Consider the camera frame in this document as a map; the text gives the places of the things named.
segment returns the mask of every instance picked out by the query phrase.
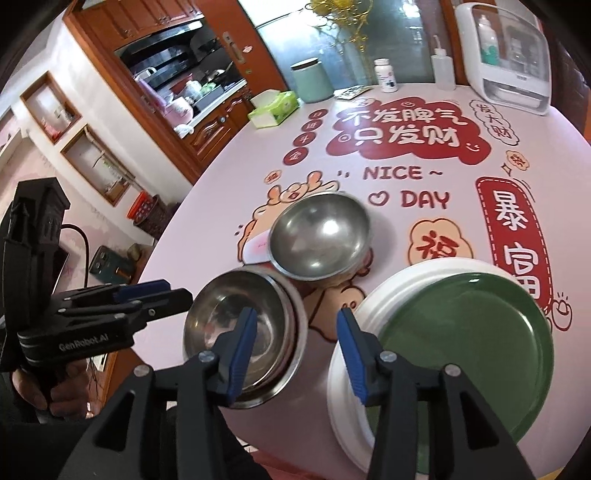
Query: mint green canister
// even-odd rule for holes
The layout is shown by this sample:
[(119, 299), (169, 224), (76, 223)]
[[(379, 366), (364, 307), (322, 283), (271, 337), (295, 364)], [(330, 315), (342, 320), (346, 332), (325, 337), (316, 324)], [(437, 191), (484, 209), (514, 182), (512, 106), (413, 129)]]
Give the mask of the mint green canister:
[(308, 59), (291, 66), (295, 90), (305, 103), (321, 102), (335, 94), (326, 70), (319, 59)]

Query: black cable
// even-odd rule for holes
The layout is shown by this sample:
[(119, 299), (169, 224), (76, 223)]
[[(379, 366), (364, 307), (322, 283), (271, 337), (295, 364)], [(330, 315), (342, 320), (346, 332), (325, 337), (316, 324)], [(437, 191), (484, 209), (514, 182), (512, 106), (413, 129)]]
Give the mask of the black cable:
[(90, 267), (90, 265), (89, 265), (89, 263), (90, 263), (90, 246), (88, 244), (88, 237), (83, 232), (82, 228), (80, 228), (77, 225), (72, 225), (71, 223), (64, 223), (61, 226), (61, 229), (62, 230), (64, 230), (64, 229), (75, 230), (76, 232), (81, 234), (81, 236), (84, 240), (84, 245), (86, 247), (86, 269), (84, 270), (84, 288), (86, 288), (88, 286), (88, 269)]

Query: heart symbol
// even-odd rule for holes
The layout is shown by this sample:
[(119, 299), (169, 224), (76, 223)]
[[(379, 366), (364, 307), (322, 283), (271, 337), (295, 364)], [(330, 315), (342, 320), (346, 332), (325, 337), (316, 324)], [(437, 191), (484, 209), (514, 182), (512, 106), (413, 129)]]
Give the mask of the heart symbol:
[(381, 190), (377, 193), (371, 193), (368, 197), (368, 202), (376, 207), (383, 207), (388, 203), (390, 194), (386, 190)]

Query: metal bowl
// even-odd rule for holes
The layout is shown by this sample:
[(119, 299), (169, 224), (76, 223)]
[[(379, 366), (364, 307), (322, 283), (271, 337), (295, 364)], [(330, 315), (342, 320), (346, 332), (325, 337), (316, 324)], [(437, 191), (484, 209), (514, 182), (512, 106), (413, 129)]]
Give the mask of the metal bowl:
[(259, 315), (241, 396), (273, 381), (293, 352), (296, 321), (283, 288), (268, 275), (244, 270), (224, 273), (195, 298), (183, 338), (187, 357), (210, 349), (221, 333), (234, 329), (244, 307), (255, 309)]
[(296, 280), (319, 281), (357, 270), (369, 251), (369, 214), (342, 192), (321, 192), (290, 205), (269, 233), (273, 266)]
[(238, 397), (236, 403), (232, 405), (232, 408), (252, 408), (265, 403), (267, 400), (275, 397), (285, 386), (290, 382), (293, 376), (298, 371), (302, 359), (304, 358), (304, 352), (306, 351), (306, 343), (308, 341), (308, 317), (306, 315), (306, 309), (304, 302), (301, 299), (297, 289), (292, 283), (281, 275), (276, 270), (270, 268), (261, 267), (260, 265), (250, 265), (248, 267), (242, 267), (240, 270), (250, 271), (259, 275), (267, 275), (275, 280), (287, 293), (291, 304), (293, 305), (295, 312), (295, 346), (293, 353), (291, 354), (287, 367), (282, 374), (278, 374), (277, 377), (269, 382), (267, 385), (258, 388), (256, 391), (243, 393)]

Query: hand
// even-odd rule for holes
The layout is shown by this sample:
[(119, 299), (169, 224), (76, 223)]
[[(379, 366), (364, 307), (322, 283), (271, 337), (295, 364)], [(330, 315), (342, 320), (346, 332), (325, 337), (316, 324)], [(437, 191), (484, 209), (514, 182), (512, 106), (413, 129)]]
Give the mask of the hand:
[[(49, 410), (56, 417), (80, 420), (86, 417), (89, 401), (90, 376), (86, 360), (78, 360), (66, 366), (68, 379), (51, 389)], [(47, 409), (47, 401), (37, 379), (23, 370), (12, 374), (12, 384), (19, 395), (39, 410)]]

